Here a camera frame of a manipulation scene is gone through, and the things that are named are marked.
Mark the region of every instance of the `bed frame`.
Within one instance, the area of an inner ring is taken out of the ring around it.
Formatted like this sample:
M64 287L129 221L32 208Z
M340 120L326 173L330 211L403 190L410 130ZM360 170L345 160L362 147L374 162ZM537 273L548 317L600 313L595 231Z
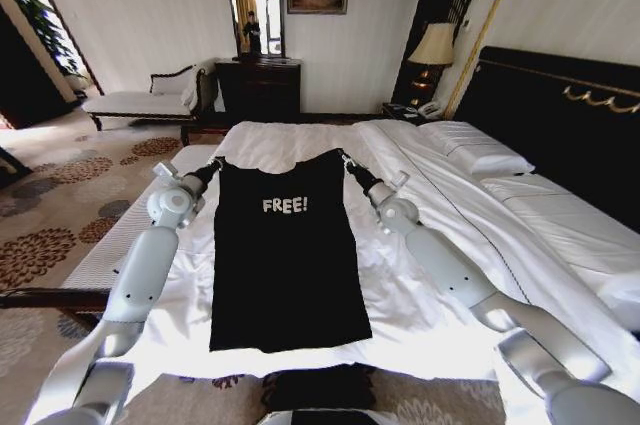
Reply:
M454 119L640 232L640 67L485 47Z

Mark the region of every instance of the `telephone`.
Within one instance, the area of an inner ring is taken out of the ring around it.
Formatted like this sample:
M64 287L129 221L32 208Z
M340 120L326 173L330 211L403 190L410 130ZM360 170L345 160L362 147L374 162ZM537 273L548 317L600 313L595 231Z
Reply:
M418 113L424 118L433 119L440 116L440 105L438 102L427 102L424 105L418 107Z

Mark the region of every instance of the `lampshade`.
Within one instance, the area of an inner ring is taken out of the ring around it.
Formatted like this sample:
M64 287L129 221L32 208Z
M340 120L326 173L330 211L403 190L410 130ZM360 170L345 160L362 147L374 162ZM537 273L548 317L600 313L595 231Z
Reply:
M453 23L430 23L409 61L427 65L452 64L454 28Z

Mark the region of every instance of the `robotic arm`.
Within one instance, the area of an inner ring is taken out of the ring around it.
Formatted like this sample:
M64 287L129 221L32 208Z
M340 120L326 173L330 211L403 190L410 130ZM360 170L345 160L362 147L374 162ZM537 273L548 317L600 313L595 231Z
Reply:
M188 225L202 209L202 194L221 166L216 159L180 177L172 165L156 165L154 172L165 178L167 186L147 202L153 223L129 249L100 323L60 357L40 389L27 424L115 422L127 397L132 369L101 360L124 355L140 337L178 249L176 228Z
M498 348L516 375L545 399L552 423L638 423L640 405L598 383L611 369L593 350L546 310L500 292L455 244L420 223L417 207L396 195L406 174L394 180L392 189L346 153L342 158L382 225L404 236L407 249L438 288L453 294L487 327L510 332Z

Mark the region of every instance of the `white bed sheet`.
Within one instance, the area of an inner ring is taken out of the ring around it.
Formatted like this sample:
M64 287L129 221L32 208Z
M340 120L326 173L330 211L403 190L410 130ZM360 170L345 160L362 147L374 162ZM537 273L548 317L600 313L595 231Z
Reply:
M640 235L540 175L482 180L630 330L640 330Z
M216 154L240 167L280 173L334 147L344 148L385 180L398 170L411 174L401 194L418 205L423 223L452 239L502 291L521 300L526 294L560 318L612 367L607 383L640 398L638 343L542 241L478 183L434 152L416 127L396 121L351 127L243 123L229 132ZM207 205L198 218L179 232L179 251L162 296L140 341L123 359L136 366L132 395L161 373L263 376L352 362L424 379L495 376L494 346L500 335L479 325L468 310L433 287L428 271L414 262L400 237L378 228L370 204L348 176L345 208L356 238L373 338L330 349L210 353L217 183L214 179L205 194ZM499 360L497 365L502 383L512 379ZM541 402L528 391L514 386L502 393L510 423L534 417L535 423L546 420Z

